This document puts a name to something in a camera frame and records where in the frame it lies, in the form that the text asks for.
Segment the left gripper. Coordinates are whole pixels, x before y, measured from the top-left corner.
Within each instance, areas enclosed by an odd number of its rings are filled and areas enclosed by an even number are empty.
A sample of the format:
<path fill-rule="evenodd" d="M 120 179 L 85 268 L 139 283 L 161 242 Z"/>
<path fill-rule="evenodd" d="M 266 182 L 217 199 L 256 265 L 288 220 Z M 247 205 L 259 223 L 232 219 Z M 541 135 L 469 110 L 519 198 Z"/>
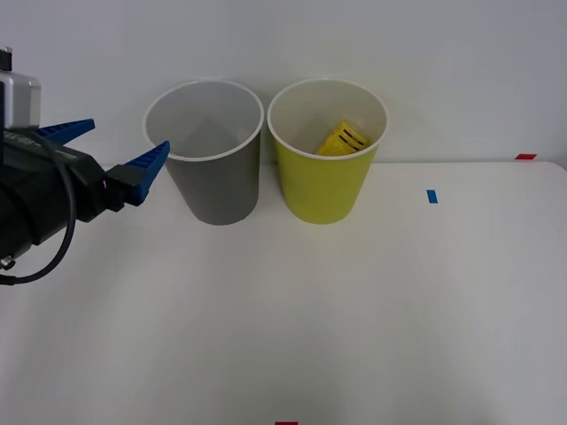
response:
<path fill-rule="evenodd" d="M 48 140 L 47 144 L 65 166 L 74 190 L 77 218 L 85 222 L 104 210 L 104 179 L 108 210 L 118 212 L 124 205 L 141 205 L 170 152 L 170 143 L 165 141 L 105 173 L 90 155 L 65 146 L 94 128 L 95 121 L 88 119 L 35 130 Z M 60 172 L 48 152 L 29 135 L 4 133 L 1 188 L 33 222 L 68 219 L 68 197 Z"/>

